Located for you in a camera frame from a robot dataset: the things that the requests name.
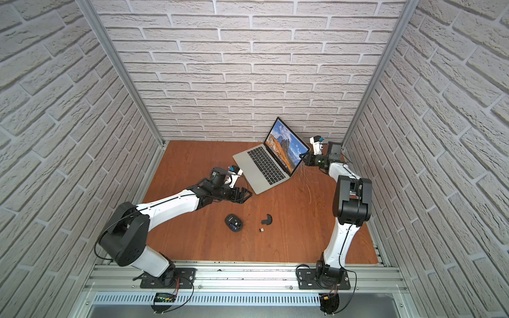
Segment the silver laptop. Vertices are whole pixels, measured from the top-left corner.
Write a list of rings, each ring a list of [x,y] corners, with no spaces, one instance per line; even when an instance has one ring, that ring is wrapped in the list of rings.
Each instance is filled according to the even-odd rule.
[[[290,180],[309,153],[309,145],[278,117],[263,143],[233,155],[233,160],[258,195]]]

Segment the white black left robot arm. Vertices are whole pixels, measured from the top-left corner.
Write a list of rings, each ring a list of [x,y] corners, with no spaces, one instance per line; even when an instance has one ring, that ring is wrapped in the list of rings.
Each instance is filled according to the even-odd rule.
[[[228,170],[216,167],[209,177],[173,196],[147,204],[122,203],[102,229],[95,246],[106,251],[108,261],[121,267],[132,266],[143,271],[142,277],[151,276],[169,285],[176,278],[176,266],[147,245],[148,233],[171,219],[214,202],[245,203],[253,192],[235,185],[241,176],[242,171],[236,166]]]

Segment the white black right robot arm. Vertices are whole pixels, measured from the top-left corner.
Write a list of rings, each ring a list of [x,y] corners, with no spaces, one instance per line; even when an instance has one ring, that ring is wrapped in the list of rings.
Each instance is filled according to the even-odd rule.
[[[346,258],[353,238],[371,218],[372,181],[358,176],[341,160],[340,143],[328,143],[324,154],[323,137],[313,136],[310,142],[312,151],[300,156],[304,164],[318,167],[337,182],[332,205],[334,231],[315,268],[318,286],[328,288],[344,281]]]

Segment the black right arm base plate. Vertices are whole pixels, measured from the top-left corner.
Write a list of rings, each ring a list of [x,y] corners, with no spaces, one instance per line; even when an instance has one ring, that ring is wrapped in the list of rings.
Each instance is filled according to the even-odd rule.
[[[298,266],[296,269],[298,288],[300,290],[350,290],[351,284],[346,270],[326,268],[318,271],[316,268]]]

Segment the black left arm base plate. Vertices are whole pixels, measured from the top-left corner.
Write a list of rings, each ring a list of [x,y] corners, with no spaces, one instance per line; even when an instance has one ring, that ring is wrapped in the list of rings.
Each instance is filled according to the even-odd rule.
[[[168,270],[161,277],[156,278],[143,273],[141,276],[141,289],[180,289],[191,290],[196,277],[196,268],[176,268]]]

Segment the black wireless mouse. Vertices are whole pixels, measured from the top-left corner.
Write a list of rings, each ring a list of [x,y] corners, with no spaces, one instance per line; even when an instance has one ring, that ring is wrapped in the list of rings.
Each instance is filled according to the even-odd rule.
[[[238,233],[243,228],[243,222],[234,214],[230,214],[225,218],[225,224],[234,233]]]

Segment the black mouse battery cover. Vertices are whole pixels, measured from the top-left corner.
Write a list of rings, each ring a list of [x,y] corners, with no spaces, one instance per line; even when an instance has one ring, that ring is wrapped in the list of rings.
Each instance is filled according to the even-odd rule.
[[[273,216],[271,214],[266,215],[266,219],[261,221],[262,225],[271,225],[273,223]]]

